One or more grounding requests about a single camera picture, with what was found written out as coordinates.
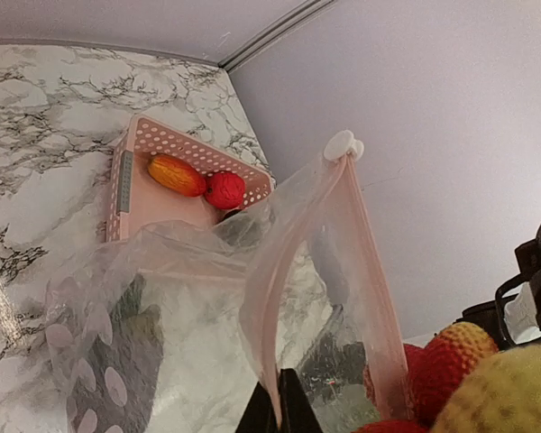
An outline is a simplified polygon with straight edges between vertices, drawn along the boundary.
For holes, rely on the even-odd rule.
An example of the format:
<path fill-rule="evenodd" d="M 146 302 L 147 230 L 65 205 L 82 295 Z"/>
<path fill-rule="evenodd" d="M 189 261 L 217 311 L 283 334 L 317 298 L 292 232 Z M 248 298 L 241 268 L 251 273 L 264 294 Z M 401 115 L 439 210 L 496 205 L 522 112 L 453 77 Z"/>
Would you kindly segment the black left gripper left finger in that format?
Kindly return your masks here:
<path fill-rule="evenodd" d="M 277 421 L 267 391 L 258 383 L 244 410 L 236 433 L 277 433 Z"/>

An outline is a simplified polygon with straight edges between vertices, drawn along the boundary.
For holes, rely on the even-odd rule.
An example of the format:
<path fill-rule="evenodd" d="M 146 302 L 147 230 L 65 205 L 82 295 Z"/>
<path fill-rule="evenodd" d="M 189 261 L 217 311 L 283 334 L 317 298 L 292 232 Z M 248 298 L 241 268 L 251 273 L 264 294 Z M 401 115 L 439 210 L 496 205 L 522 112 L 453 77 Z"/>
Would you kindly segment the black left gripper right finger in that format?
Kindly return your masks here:
<path fill-rule="evenodd" d="M 282 415 L 280 433 L 323 432 L 294 369 L 280 372 L 279 391 Z"/>

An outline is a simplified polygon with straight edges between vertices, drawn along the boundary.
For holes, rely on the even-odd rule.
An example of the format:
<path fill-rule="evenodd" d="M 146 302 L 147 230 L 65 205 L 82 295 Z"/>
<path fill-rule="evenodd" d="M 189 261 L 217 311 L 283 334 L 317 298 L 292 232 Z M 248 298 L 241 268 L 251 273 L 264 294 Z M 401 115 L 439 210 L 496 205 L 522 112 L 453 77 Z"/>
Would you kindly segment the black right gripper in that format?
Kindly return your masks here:
<path fill-rule="evenodd" d="M 541 344 L 541 225 L 515 256 L 518 275 L 496 289 L 493 301 L 462 312 L 463 321 L 481 327 L 499 347 Z"/>

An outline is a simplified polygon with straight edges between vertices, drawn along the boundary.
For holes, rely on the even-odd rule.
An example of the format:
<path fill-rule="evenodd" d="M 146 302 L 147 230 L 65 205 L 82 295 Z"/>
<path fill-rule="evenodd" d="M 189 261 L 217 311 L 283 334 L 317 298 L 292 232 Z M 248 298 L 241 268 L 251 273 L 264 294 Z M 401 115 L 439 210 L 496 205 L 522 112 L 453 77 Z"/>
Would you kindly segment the clear zip top bag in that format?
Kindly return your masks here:
<path fill-rule="evenodd" d="M 363 143 L 337 133 L 323 153 L 246 208 L 262 236 L 239 280 L 141 274 L 160 308 L 163 360 L 144 432 L 236 432 L 259 383 L 279 432 L 279 378 L 294 369 L 323 432 L 412 415 L 407 361 L 356 171 Z M 126 331 L 110 313 L 129 281 L 101 281 L 72 257 L 47 285 L 46 341 L 65 400 L 96 339 Z"/>

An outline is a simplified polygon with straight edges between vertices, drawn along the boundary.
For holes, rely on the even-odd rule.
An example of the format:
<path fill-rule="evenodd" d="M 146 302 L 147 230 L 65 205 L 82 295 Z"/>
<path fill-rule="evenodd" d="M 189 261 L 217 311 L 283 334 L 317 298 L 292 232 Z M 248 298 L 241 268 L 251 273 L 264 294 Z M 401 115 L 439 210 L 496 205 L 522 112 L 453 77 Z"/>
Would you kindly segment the bunch of red lychees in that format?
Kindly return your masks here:
<path fill-rule="evenodd" d="M 403 346 L 414 418 L 362 432 L 541 432 L 541 344 L 498 349 L 471 322 Z"/>

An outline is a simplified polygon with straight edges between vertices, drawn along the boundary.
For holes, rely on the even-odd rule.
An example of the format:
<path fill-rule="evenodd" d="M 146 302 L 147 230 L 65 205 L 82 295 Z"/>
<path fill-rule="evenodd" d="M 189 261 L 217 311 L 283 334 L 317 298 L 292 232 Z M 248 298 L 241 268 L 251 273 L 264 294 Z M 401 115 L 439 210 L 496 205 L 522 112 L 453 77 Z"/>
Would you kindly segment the green cucumber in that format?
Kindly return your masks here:
<path fill-rule="evenodd" d="M 164 335 L 161 325 L 160 308 L 156 304 L 142 306 L 142 295 L 146 280 L 136 274 L 125 288 L 110 313 L 111 322 L 123 327 L 138 340 L 148 340 L 153 345 L 163 345 Z"/>

